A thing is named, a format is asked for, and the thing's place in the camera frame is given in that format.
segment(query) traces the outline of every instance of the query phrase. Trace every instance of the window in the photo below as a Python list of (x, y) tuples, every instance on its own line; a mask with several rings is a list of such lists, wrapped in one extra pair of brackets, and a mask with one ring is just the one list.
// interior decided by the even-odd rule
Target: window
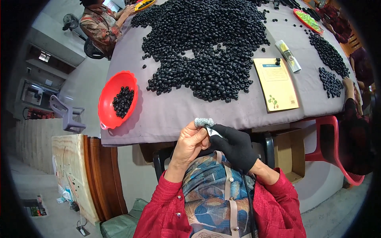
[(45, 62), (49, 62), (50, 56), (51, 56), (50, 54), (45, 53), (44, 51), (41, 51), (39, 59), (41, 59), (42, 61), (45, 61)]

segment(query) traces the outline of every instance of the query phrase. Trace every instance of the gray plastic chair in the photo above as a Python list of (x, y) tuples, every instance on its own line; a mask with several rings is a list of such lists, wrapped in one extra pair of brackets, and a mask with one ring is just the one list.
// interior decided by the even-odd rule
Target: gray plastic chair
[[(86, 124), (82, 124), (80, 122), (73, 120), (73, 115), (80, 115), (85, 109), (83, 107), (71, 107), (59, 100), (56, 95), (50, 96), (50, 107), (51, 109), (59, 114), (62, 119), (62, 129), (64, 131), (70, 131), (74, 133), (79, 133), (78, 130), (71, 129), (72, 127), (76, 128), (86, 128)], [(73, 108), (80, 109), (80, 112), (73, 111)]]

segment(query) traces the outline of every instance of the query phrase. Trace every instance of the cardboard box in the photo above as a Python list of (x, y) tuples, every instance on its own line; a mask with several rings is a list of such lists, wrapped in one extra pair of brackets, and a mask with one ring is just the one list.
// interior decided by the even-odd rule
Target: cardboard box
[(304, 178), (306, 156), (304, 136), (300, 128), (290, 128), (271, 133), (274, 142), (275, 167), (282, 169), (291, 183)]

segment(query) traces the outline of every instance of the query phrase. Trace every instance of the black glove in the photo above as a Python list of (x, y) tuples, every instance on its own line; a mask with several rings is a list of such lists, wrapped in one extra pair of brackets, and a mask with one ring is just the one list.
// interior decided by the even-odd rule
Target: black glove
[(224, 153), (234, 168), (241, 169), (244, 174), (247, 174), (258, 158), (258, 154), (251, 146), (249, 134), (219, 124), (211, 128), (225, 137), (227, 141), (218, 135), (213, 135), (209, 139), (210, 143)]

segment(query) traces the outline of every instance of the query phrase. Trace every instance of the yellow booklet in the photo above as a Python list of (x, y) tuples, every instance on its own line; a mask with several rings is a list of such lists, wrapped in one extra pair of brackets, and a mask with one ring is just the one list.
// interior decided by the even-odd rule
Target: yellow booklet
[(298, 108), (294, 85), (283, 59), (276, 65), (276, 59), (253, 59), (262, 90), (266, 99), (267, 111)]

